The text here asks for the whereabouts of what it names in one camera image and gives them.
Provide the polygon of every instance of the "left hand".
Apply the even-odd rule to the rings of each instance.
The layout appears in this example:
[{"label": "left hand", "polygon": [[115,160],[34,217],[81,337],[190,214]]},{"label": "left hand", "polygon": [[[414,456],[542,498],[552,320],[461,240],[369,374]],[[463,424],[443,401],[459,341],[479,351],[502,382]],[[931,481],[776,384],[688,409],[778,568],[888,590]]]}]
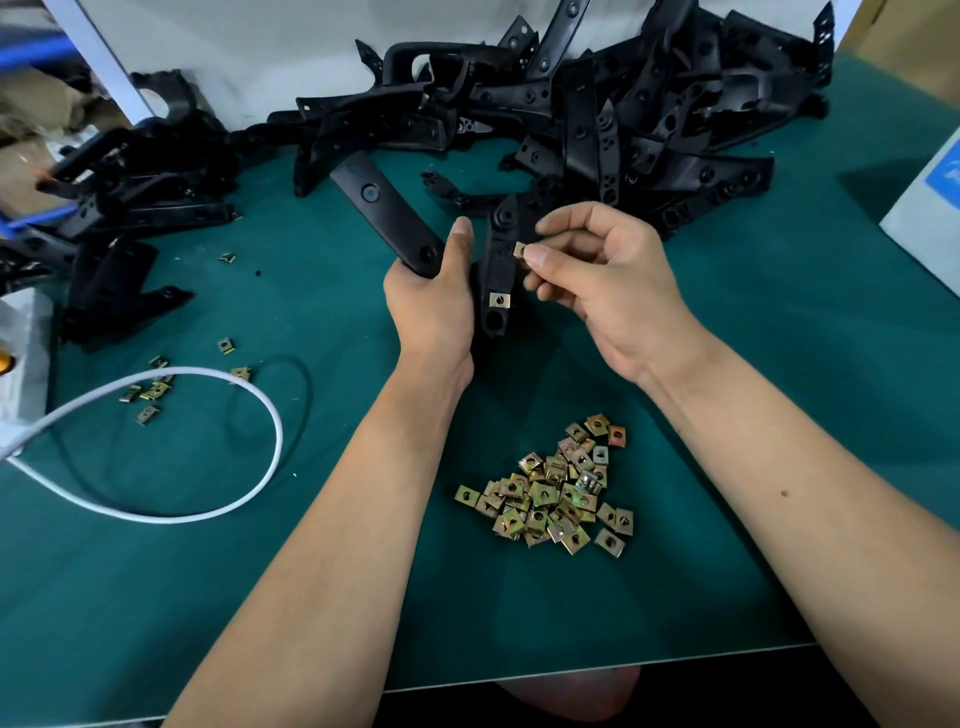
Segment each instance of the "left hand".
[{"label": "left hand", "polygon": [[383,280],[387,308],[400,337],[400,363],[451,376],[461,390],[473,379],[473,297],[469,269],[473,225],[458,217],[446,239],[440,274],[424,279],[397,260]]}]

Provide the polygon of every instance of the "circular hole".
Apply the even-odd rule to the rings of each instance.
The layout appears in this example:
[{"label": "circular hole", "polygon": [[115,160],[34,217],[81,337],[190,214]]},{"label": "circular hole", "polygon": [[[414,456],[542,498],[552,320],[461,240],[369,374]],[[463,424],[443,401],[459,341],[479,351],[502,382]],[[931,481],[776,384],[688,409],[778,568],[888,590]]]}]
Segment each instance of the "circular hole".
[{"label": "circular hole", "polygon": [[487,313],[487,329],[490,331],[500,331],[503,328],[503,314],[497,310]]}]

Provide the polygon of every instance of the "hand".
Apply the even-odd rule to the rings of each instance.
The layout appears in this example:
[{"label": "hand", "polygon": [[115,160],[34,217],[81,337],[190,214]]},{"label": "hand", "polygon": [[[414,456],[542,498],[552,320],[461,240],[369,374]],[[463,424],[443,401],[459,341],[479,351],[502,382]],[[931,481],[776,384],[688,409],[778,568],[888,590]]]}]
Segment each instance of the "hand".
[{"label": "hand", "polygon": [[400,363],[431,378],[452,376],[461,391],[473,379],[472,255],[473,226],[466,217],[458,217],[436,278],[421,278],[397,260],[383,280],[387,308],[400,337]]},{"label": "hand", "polygon": [[551,212],[537,233],[551,237],[524,250],[524,287],[572,308],[615,372],[645,389],[649,376],[699,358],[710,336],[681,298],[653,228],[580,203]]}]

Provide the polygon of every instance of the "forearm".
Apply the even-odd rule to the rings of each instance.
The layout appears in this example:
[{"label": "forearm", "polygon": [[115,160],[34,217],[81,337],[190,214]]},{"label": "forearm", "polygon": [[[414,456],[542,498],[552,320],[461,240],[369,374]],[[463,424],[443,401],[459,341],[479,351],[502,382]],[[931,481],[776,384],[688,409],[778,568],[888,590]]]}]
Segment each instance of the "forearm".
[{"label": "forearm", "polygon": [[460,391],[401,359],[164,725],[367,725]]},{"label": "forearm", "polygon": [[706,337],[641,385],[875,715],[956,719],[960,535]]}]

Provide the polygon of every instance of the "green table surface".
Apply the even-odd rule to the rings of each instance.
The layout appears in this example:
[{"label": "green table surface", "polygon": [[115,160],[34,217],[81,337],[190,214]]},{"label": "green table surface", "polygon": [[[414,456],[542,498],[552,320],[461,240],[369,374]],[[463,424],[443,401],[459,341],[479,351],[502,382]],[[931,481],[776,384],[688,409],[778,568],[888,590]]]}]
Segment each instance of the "green table surface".
[{"label": "green table surface", "polygon": [[[871,467],[960,525],[960,302],[876,225],[960,113],[859,61],[837,63],[828,95],[827,121],[801,119],[745,146],[776,154],[773,189],[683,229],[667,244],[670,262],[709,328]],[[525,178],[494,171],[514,146],[375,158],[445,233],[451,219],[419,172],[435,166],[470,191],[521,189]],[[153,241],[150,284],[199,295],[122,344],[61,348],[51,395],[62,403],[157,354],[253,366],[287,431],[276,477],[220,519],[152,526],[87,513],[0,469],[0,726],[168,711],[393,369],[381,289],[392,253],[331,182],[295,198],[291,169],[283,155],[246,172],[235,224]],[[217,261],[227,252],[232,265]],[[571,315],[536,312],[497,344],[457,410],[387,688],[811,642],[650,401],[605,367]],[[229,356],[217,351],[224,336],[237,346]],[[239,388],[181,376],[161,405],[140,427],[138,405],[102,400],[25,460],[78,493],[166,514],[226,503],[266,468],[270,421]],[[509,473],[598,411],[629,430],[610,468],[611,502],[636,512],[621,559],[495,538],[491,521],[453,501],[458,484]]]}]

